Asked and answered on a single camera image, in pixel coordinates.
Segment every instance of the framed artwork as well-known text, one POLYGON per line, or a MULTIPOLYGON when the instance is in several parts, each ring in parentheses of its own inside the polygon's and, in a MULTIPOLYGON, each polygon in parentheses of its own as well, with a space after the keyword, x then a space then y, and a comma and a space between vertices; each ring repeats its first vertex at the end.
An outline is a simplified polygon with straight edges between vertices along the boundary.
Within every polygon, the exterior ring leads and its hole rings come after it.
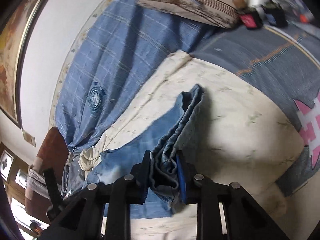
POLYGON ((42 0, 22 0, 0 34, 0 109, 21 128, 18 88, 21 52, 42 0))

